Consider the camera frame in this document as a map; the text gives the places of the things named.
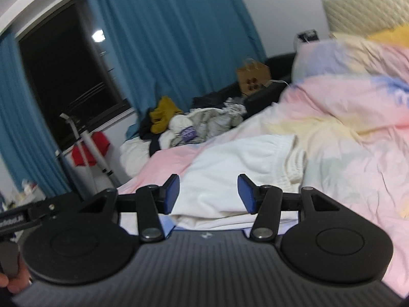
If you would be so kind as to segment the person's left hand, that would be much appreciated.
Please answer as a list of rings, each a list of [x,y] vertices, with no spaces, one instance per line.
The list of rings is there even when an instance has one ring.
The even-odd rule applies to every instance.
[[[0,286],[13,294],[20,293],[30,286],[30,274],[23,258],[19,257],[18,273],[15,278],[10,279],[4,273],[0,273]]]

